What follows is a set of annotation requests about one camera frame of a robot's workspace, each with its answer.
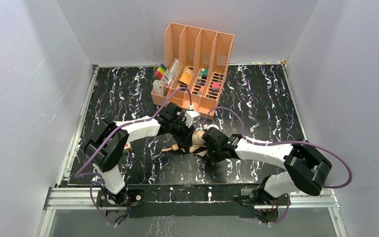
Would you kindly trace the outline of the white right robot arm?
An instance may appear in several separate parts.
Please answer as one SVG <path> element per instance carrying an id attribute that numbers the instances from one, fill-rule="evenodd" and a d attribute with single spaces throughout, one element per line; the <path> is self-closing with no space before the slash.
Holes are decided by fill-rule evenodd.
<path id="1" fill-rule="evenodd" d="M 305 144 L 269 145 L 249 140 L 240 134 L 226 136 L 215 126 L 204 126 L 207 156 L 211 163 L 225 159 L 255 160 L 278 166 L 284 172 L 263 179 L 257 189 L 241 189 L 238 199 L 243 205 L 273 204 L 280 196 L 301 191 L 320 195 L 332 164 L 315 147 Z"/>

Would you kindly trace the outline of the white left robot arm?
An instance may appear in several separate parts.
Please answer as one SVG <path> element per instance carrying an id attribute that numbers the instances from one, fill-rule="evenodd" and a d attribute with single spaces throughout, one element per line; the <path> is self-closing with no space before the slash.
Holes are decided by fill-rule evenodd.
<path id="1" fill-rule="evenodd" d="M 126 144 L 170 134 L 178 148 L 187 152 L 193 145 L 194 123 L 199 119 L 199 112 L 192 109 L 183 111 L 178 105 L 168 103 L 152 116 L 121 124 L 103 121 L 85 143 L 82 152 L 102 178 L 102 189 L 109 203 L 123 205 L 128 198 L 128 187 L 118 166 Z"/>

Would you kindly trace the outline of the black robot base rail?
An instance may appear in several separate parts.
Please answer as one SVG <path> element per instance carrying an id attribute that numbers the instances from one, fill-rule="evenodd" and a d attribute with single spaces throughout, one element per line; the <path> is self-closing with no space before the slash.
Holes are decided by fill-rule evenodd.
<path id="1" fill-rule="evenodd" d="M 129 218 L 155 216 L 236 216 L 278 219 L 286 195 L 271 197 L 258 184 L 129 185 L 116 202 L 105 188 L 94 195 L 103 211 L 122 211 Z"/>

